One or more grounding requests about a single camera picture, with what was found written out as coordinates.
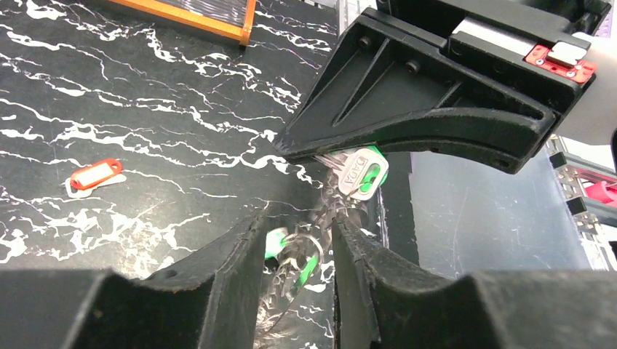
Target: table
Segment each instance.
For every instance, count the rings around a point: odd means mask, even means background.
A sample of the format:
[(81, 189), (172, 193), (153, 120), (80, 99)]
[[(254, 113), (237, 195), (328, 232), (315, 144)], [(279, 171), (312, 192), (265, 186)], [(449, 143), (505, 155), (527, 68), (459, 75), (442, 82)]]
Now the table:
[[(144, 278), (253, 209), (312, 209), (322, 167), (290, 166), (271, 141), (333, 49), (334, 11), (262, 0), (243, 52), (71, 2), (0, 12), (2, 268)], [(106, 158), (127, 181), (69, 199), (61, 183)], [(331, 289), (332, 273), (314, 279)], [(314, 289), (289, 348), (332, 342), (332, 295)], [(311, 292), (325, 303), (307, 305)]]

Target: silver key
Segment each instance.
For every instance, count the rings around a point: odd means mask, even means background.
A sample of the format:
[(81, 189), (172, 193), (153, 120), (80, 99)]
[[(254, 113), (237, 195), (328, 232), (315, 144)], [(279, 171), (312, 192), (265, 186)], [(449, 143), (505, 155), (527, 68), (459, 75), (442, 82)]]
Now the silver key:
[(315, 156), (315, 159), (321, 162), (322, 164), (326, 165), (327, 167), (333, 169), (335, 172), (337, 171), (340, 172), (340, 171), (343, 171), (347, 158), (351, 154), (353, 154), (355, 151), (356, 149), (348, 149), (346, 151), (337, 151), (337, 152), (330, 153), (330, 154)]
[[(357, 148), (315, 157), (331, 168), (338, 177), (338, 190), (343, 195), (349, 195), (357, 200), (366, 201), (371, 198), (381, 181), (388, 173), (388, 161), (379, 153), (369, 148)], [(369, 172), (376, 171), (376, 177), (365, 189), (362, 183)]]
[[(343, 170), (338, 173), (335, 171), (338, 176), (338, 190), (343, 195), (366, 201), (373, 197), (388, 174), (388, 169), (388, 161), (381, 154), (369, 148), (357, 149), (347, 157)], [(367, 176), (372, 176), (371, 181), (365, 182)]]

